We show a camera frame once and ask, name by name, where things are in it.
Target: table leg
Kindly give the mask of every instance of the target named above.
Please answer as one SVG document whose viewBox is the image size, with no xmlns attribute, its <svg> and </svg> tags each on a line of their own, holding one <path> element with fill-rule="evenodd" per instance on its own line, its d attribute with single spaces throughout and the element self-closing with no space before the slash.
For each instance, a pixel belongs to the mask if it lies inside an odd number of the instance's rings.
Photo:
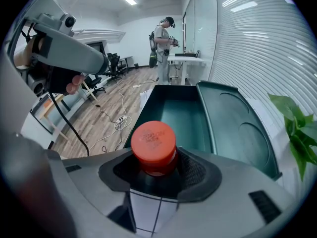
<svg viewBox="0 0 317 238">
<path fill-rule="evenodd" d="M 45 118 L 46 118 L 46 120 L 50 123 L 50 125 L 54 128 L 54 130 L 57 130 L 58 133 L 59 133 L 63 138 L 65 138 L 67 141 L 69 140 L 68 137 L 66 137 L 66 136 L 55 126 L 55 124 L 50 121 L 50 119 L 49 119 L 48 117 L 45 117 Z"/>
<path fill-rule="evenodd" d="M 127 73 L 129 73 L 129 65 L 128 65 L 128 60 L 125 58 L 125 63 L 127 64 Z"/>
<path fill-rule="evenodd" d="M 187 75 L 187 62 L 183 62 L 183 72 L 182 72 L 182 82 L 181 85 L 185 85 L 185 80 L 186 80 L 186 75 Z"/>
<path fill-rule="evenodd" d="M 83 82 L 83 84 L 84 84 L 84 86 L 86 87 L 87 91 L 90 93 L 90 95 L 93 96 L 93 98 L 94 98 L 96 101 L 98 101 L 97 98 L 94 96 L 93 92 L 89 89 L 88 85 L 87 85 L 85 82 Z"/>
</svg>

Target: black rubber mount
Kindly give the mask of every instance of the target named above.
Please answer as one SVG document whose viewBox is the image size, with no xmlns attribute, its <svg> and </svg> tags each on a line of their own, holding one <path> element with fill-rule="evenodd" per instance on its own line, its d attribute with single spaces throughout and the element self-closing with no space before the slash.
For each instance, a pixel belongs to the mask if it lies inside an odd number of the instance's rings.
<svg viewBox="0 0 317 238">
<path fill-rule="evenodd" d="M 100 179 L 114 191 L 137 191 L 177 199 L 178 202 L 205 200 L 221 184 L 220 169 L 182 147 L 177 149 L 177 168 L 169 175 L 153 177 L 144 173 L 138 159 L 129 151 L 99 168 Z"/>
</svg>

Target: power strip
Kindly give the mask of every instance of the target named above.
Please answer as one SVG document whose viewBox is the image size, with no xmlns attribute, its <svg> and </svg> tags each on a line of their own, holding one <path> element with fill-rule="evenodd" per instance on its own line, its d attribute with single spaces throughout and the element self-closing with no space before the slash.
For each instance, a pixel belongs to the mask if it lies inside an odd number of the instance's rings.
<svg viewBox="0 0 317 238">
<path fill-rule="evenodd" d="M 121 116 L 119 117 L 119 119 L 116 121 L 117 124 L 123 123 L 127 120 L 126 116 Z"/>
</svg>

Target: white cable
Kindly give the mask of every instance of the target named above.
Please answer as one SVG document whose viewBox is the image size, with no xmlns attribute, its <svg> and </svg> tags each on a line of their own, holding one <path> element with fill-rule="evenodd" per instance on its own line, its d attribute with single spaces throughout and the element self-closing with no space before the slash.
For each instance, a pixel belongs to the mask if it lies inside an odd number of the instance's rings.
<svg viewBox="0 0 317 238">
<path fill-rule="evenodd" d="M 103 137 L 103 138 L 99 139 L 98 141 L 96 141 L 96 142 L 94 143 L 94 145 L 89 149 L 89 151 L 90 151 L 99 141 L 104 140 L 104 139 L 106 139 L 106 138 L 109 138 L 110 136 L 112 136 L 113 134 L 115 134 L 117 131 L 119 131 L 119 130 L 122 131 L 124 128 L 126 128 L 127 126 L 129 126 L 129 125 L 131 124 L 132 118 L 127 115 L 127 112 L 126 112 L 126 110 L 125 110 L 125 108 L 124 108 L 124 105 L 123 105 L 124 96 L 120 93 L 121 90 L 126 89 L 126 88 L 132 88 L 132 87 L 131 87 L 131 86 L 126 86 L 126 87 L 123 87 L 122 89 L 119 90 L 119 94 L 122 96 L 122 101 L 121 101 L 121 102 L 122 102 L 122 109 L 123 109 L 123 111 L 124 111 L 124 113 L 125 113 L 126 120 L 125 120 L 124 122 L 121 122 L 121 123 L 115 122 L 115 123 L 114 123 L 114 129 L 115 129 L 115 131 L 114 131 L 113 133 L 111 133 L 109 136 Z"/>
<path fill-rule="evenodd" d="M 103 137 L 103 138 L 99 139 L 98 141 L 96 141 L 96 142 L 94 143 L 94 145 L 93 145 L 92 147 L 90 147 L 89 151 L 90 151 L 99 141 L 104 140 L 104 139 L 106 139 L 106 138 L 109 138 L 109 137 L 112 136 L 115 132 L 117 132 L 117 130 L 115 130 L 115 131 L 114 131 L 113 133 L 111 133 L 109 136 Z"/>
</svg>

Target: green leaf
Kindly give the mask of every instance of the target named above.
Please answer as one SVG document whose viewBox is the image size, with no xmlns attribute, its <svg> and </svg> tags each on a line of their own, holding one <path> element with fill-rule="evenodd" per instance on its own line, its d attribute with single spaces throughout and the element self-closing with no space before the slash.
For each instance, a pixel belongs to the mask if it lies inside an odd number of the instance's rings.
<svg viewBox="0 0 317 238">
<path fill-rule="evenodd" d="M 291 137 L 295 133 L 295 123 L 287 117 L 284 117 L 287 135 Z"/>
<path fill-rule="evenodd" d="M 291 147 L 291 151 L 292 154 L 295 157 L 295 160 L 297 162 L 297 166 L 298 166 L 298 170 L 299 170 L 299 174 L 301 176 L 301 180 L 303 181 L 304 179 L 304 173 L 305 173 L 305 169 L 306 169 L 306 160 L 297 152 L 297 150 L 295 149 L 294 145 L 292 144 L 292 142 L 290 142 L 290 147 Z"/>
<path fill-rule="evenodd" d="M 297 152 L 307 161 L 313 164 L 317 164 L 315 162 L 314 156 L 308 151 L 309 147 L 306 147 L 300 138 L 297 135 L 293 135 L 291 137 L 291 142 L 293 146 L 296 148 Z"/>
<path fill-rule="evenodd" d="M 313 122 L 313 119 L 314 119 L 314 114 L 311 114 L 309 116 L 306 116 L 305 117 L 305 123 L 308 124 L 308 123 L 311 123 Z"/>
<path fill-rule="evenodd" d="M 306 134 L 302 133 L 301 130 L 297 130 L 295 132 L 295 134 L 300 138 L 300 140 L 303 142 L 303 144 L 306 146 L 306 147 L 309 147 L 309 146 L 317 146 L 317 142 L 315 140 L 313 140 L 312 138 L 308 137 Z"/>
<path fill-rule="evenodd" d="M 300 128 L 300 130 L 308 137 L 317 141 L 317 121 L 307 124 L 305 127 Z"/>
<path fill-rule="evenodd" d="M 314 162 L 312 162 L 314 165 L 317 165 L 317 155 L 314 153 L 314 151 L 312 150 L 312 148 L 308 148 L 308 153 L 311 157 L 311 159 L 314 160 Z"/>
<path fill-rule="evenodd" d="M 298 126 L 305 126 L 305 117 L 301 109 L 296 105 L 292 98 L 288 96 L 279 96 L 268 94 L 272 103 L 276 108 L 288 119 L 294 120 L 294 117 L 297 119 Z"/>
</svg>

